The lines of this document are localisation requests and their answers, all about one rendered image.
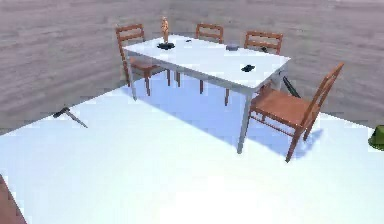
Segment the white dining table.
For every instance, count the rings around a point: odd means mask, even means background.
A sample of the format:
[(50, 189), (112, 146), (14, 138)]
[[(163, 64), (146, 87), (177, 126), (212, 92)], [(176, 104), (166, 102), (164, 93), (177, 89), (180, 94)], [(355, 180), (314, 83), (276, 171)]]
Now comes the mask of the white dining table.
[[(192, 42), (188, 44), (184, 42), (185, 39), (192, 39)], [(228, 51), (224, 44), (180, 35), (169, 37), (169, 42), (175, 45), (172, 49), (158, 48), (158, 44), (162, 42), (161, 38), (156, 38), (125, 46), (123, 50), (128, 59), (130, 57), (149, 59), (160, 67), (244, 95), (245, 104), (237, 143), (237, 152), (241, 153), (253, 94), (268, 81), (273, 81), (274, 86), (280, 88), (289, 58), (244, 48)], [(248, 64), (254, 65), (255, 68), (250, 72), (243, 72), (241, 68)]]

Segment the brown wooden chair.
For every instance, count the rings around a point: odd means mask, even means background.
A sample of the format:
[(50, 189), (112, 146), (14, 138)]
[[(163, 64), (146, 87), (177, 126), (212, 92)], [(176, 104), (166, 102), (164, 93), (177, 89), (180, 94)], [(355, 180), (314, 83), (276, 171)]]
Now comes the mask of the brown wooden chair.
[(272, 87), (263, 87), (251, 100), (248, 119), (254, 119), (292, 138), (286, 162), (291, 160), (300, 137), (307, 140), (343, 67), (344, 63), (340, 62), (323, 78), (311, 100), (298, 98)]
[[(224, 28), (217, 24), (208, 24), (208, 23), (198, 23), (195, 29), (195, 39), (206, 38), (213, 42), (223, 44), (224, 43)], [(177, 86), (181, 86), (181, 74), (178, 71), (174, 72), (174, 79), (177, 82)], [(200, 80), (200, 94), (204, 91), (204, 82)]]
[(279, 55), (281, 51), (282, 40), (282, 33), (249, 30), (245, 34), (243, 48), (255, 48), (264, 53), (267, 53), (269, 49), (272, 49), (277, 55)]
[(131, 86), (131, 80), (138, 80), (143, 78), (145, 80), (145, 87), (147, 95), (151, 95), (149, 79), (160, 72), (165, 71), (167, 75), (167, 84), (171, 83), (170, 70), (153, 64), (149, 59), (139, 59), (138, 57), (130, 57), (126, 59), (126, 54), (123, 50), (123, 44), (132, 40), (138, 42), (145, 41), (144, 26), (142, 24), (132, 24), (120, 26), (115, 28), (117, 44), (122, 61), (122, 72), (128, 86)]

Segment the orange statuette on black base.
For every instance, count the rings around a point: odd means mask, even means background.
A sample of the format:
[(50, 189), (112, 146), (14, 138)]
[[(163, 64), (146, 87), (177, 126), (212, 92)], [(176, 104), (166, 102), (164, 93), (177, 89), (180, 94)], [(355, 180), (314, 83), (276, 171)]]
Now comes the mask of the orange statuette on black base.
[(173, 43), (168, 41), (169, 38), (169, 24), (165, 16), (162, 17), (161, 30), (163, 34), (163, 42), (158, 44), (158, 48), (163, 50), (169, 50), (175, 47)]

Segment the green house plant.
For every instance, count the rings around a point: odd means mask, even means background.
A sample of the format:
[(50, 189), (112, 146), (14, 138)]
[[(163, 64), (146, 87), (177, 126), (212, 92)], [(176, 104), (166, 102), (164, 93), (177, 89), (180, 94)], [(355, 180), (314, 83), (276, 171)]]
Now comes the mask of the green house plant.
[(384, 125), (378, 125), (371, 137), (368, 139), (368, 144), (380, 151), (384, 151)]

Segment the brown wooden furniture corner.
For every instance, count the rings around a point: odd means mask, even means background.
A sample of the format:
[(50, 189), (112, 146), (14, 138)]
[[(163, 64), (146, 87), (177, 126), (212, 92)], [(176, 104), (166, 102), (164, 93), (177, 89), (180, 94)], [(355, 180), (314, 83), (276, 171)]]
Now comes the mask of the brown wooden furniture corner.
[(27, 224), (8, 186), (0, 174), (0, 224)]

